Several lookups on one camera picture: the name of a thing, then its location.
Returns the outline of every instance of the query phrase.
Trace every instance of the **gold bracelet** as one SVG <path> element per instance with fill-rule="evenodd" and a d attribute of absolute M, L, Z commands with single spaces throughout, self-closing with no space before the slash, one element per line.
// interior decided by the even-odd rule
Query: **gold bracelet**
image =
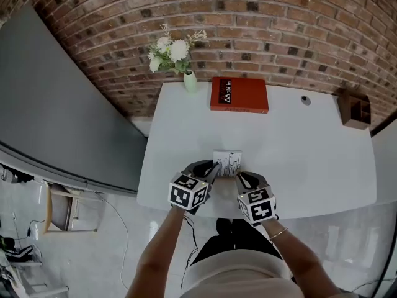
<path fill-rule="evenodd" d="M 279 235 L 283 234 L 286 230 L 288 230 L 288 227 L 283 229 L 281 232 L 277 233 L 276 235 L 273 235 L 272 237 L 269 238 L 269 240 L 272 240 L 273 238 L 278 237 Z"/>

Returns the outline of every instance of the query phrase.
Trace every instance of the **black label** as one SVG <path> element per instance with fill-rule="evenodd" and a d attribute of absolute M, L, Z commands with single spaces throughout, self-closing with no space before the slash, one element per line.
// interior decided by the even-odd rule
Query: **black label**
<path fill-rule="evenodd" d="M 219 103 L 231 104 L 231 80 L 221 79 L 219 87 Z"/>

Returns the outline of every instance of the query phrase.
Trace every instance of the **person's right arm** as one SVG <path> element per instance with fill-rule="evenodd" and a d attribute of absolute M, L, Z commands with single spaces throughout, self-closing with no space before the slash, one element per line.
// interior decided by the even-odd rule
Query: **person's right arm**
<path fill-rule="evenodd" d="M 285 228 L 275 219 L 263 221 L 262 225 L 270 237 Z M 273 238 L 272 241 L 291 269 L 305 298 L 326 298 L 341 294 L 321 266 L 318 257 L 288 230 Z"/>

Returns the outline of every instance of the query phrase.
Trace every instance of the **red box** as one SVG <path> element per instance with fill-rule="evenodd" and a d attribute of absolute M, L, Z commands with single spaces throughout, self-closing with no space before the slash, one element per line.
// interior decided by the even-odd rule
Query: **red box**
<path fill-rule="evenodd" d="M 214 77 L 211 110 L 267 114 L 266 83 L 262 79 Z"/>

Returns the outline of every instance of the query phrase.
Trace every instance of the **black shoe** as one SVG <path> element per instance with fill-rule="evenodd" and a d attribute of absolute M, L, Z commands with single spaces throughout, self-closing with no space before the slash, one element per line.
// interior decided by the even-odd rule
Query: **black shoe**
<path fill-rule="evenodd" d="M 231 222 L 228 219 L 219 218 L 216 220 L 216 231 L 219 235 L 231 233 Z"/>

